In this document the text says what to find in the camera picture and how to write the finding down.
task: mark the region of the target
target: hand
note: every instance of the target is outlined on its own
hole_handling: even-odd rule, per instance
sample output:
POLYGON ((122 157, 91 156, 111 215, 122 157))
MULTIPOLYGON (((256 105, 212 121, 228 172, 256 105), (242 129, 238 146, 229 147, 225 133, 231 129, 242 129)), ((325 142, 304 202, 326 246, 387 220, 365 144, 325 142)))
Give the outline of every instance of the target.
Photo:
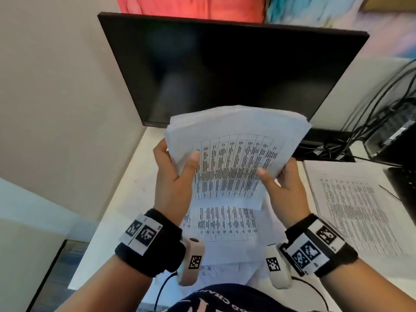
POLYGON ((311 213, 294 158, 290 158, 278 176, 281 186, 275 183, 275 178, 271 177, 264 168, 259 168, 257 174, 269 193, 273 211, 286 228, 311 213))
POLYGON ((188 162, 179 176, 167 149, 165 139, 153 149, 159 167, 153 208, 179 226, 188 212, 192 199, 192 181, 198 167, 199 152, 194 151, 189 155, 188 162))

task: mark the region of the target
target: desk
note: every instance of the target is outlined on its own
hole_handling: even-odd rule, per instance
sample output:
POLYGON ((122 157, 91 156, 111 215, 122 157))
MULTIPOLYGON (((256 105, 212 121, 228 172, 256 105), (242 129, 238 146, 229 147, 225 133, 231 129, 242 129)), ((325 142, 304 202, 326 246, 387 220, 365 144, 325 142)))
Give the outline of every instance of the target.
MULTIPOLYGON (((137 214, 144 213, 153 206, 157 165, 153 158, 152 149, 164 137, 163 132, 164 130, 160 128, 149 127, 146 129, 68 288, 79 289, 114 254, 114 249, 119 243, 118 238, 137 214), (133 187, 139 189, 138 192, 131 193, 133 187)), ((356 156, 367 157, 361 143, 353 144, 351 151, 356 156)), ((377 163, 369 162, 369 164, 371 165, 373 178, 383 187, 395 193, 384 174, 385 167, 377 163)), ((312 211, 316 212, 303 164, 298 162, 298 166, 300 177, 307 191, 309 206, 312 211)), ((408 232, 416 237, 416 227, 403 205, 391 196, 388 200, 390 204, 394 205, 398 218, 403 221, 403 225, 408 232)), ((164 276, 153 280, 143 302, 154 303, 160 286, 167 275, 169 274, 165 273, 164 276)), ((331 311, 340 311, 317 277, 306 276, 305 280, 312 283, 324 294, 331 311)), ((401 278, 389 278, 389 280, 416 299, 416 281, 401 278)), ((263 291, 297 311, 325 310, 322 299, 314 290, 300 282, 294 281, 293 287, 288 290, 277 290, 273 288, 268 278, 262 279, 253 276, 248 285, 263 291)), ((182 295, 176 283, 172 280, 166 284, 159 299, 159 304, 170 306, 181 298, 182 295)))

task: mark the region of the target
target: floor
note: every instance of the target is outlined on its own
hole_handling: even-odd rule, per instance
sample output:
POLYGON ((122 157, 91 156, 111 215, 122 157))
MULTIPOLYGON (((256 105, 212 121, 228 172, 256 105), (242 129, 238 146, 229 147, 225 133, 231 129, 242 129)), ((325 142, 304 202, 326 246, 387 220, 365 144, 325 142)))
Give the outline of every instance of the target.
MULTIPOLYGON (((68 289, 68 285, 88 245, 89 243, 86 242, 66 241, 32 309, 28 312, 53 312, 75 292, 68 289)), ((157 307, 157 311, 164 309, 167 307, 157 307)), ((153 305, 140 304, 137 311, 153 311, 153 305)))

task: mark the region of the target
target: left hand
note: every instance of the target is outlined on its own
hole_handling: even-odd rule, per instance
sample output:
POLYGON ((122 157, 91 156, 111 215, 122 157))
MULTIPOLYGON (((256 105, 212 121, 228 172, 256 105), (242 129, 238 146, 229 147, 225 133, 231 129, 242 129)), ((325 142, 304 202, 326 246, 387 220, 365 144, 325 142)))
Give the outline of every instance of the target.
POLYGON ((193 151, 189 155, 188 162, 179 176, 167 149, 165 139, 153 149, 159 167, 153 208, 179 226, 188 212, 192 199, 192 181, 199 163, 199 152, 193 151))

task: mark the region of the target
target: black monitor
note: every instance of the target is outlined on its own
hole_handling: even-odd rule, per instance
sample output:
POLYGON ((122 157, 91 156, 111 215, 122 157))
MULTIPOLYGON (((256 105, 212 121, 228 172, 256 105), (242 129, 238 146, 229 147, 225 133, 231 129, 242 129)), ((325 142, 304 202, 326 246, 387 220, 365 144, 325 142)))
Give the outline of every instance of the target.
POLYGON ((100 13, 143 125, 246 105, 312 118, 368 39, 361 31, 100 13))

